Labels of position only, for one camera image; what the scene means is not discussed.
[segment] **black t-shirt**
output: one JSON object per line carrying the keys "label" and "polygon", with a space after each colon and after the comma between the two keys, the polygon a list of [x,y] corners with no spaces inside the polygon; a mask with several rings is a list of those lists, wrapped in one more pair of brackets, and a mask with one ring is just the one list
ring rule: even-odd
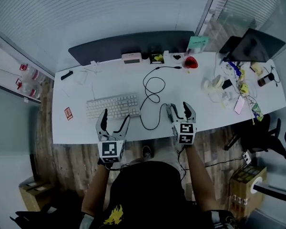
{"label": "black t-shirt", "polygon": [[202,213],[193,208],[185,199],[178,170],[155,161],[121,171],[112,184],[108,208],[90,226],[100,227],[237,228],[228,211]]}

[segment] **pink phone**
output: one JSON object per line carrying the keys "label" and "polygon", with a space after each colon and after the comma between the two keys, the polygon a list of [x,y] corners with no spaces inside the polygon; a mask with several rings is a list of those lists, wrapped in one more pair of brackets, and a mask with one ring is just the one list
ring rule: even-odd
{"label": "pink phone", "polygon": [[235,105],[235,108],[234,108],[234,111],[237,112],[239,115],[243,109],[244,103],[245,103],[244,98],[242,96],[239,96],[237,103]]}

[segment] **white keyboard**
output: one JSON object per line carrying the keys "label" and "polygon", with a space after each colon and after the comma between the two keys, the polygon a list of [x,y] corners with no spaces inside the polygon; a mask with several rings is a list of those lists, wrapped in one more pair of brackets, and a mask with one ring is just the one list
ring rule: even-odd
{"label": "white keyboard", "polygon": [[104,109],[108,110],[108,119],[125,118],[127,115],[139,116],[140,106],[138,94],[89,100],[86,105],[88,119],[97,119]]}

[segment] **cardboard box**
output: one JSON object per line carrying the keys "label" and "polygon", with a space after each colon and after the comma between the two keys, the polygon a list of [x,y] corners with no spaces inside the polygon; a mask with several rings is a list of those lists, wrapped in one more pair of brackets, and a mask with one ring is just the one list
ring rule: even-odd
{"label": "cardboard box", "polygon": [[28,211],[41,211],[56,195],[55,187],[41,181],[21,183],[19,190]]}
{"label": "cardboard box", "polygon": [[249,216],[263,203],[263,193],[251,193],[251,186],[258,177],[261,177],[264,183],[267,182],[266,167],[247,166],[231,177],[230,195],[232,198],[229,209],[236,219]]}

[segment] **wooden floor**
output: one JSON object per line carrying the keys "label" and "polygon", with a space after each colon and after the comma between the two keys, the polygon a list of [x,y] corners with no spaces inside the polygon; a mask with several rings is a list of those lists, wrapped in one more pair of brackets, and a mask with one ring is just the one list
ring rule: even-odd
{"label": "wooden floor", "polygon": [[[54,145],[52,141],[52,80],[43,83],[41,95],[41,111],[38,119],[36,137],[36,169],[42,180],[50,181],[62,190],[71,190],[80,197],[84,196],[97,168],[99,159],[97,145]],[[241,157],[241,147],[237,142],[229,151],[224,151],[225,144],[233,135],[231,127],[222,127],[203,131],[196,134],[195,145],[205,165],[224,162]],[[128,163],[141,156],[144,141],[127,142],[123,162]],[[180,162],[184,168],[188,167],[186,153],[182,152]],[[225,164],[218,164],[207,168],[215,187],[216,198],[227,208],[227,186],[229,178],[241,164],[236,160]],[[107,186],[106,203],[112,182],[119,175],[119,171],[111,171]],[[183,187],[187,200],[194,200],[191,178],[187,172]]]}

